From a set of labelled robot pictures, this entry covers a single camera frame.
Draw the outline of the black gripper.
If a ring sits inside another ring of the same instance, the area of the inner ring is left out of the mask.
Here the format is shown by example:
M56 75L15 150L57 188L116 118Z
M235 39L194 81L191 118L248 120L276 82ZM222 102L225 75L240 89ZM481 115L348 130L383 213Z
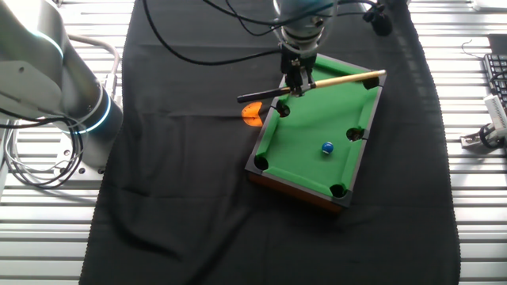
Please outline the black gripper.
M280 70L285 74L285 84L291 95L302 97L314 85L312 72L317 59L315 52L300 54L288 49L281 50Z

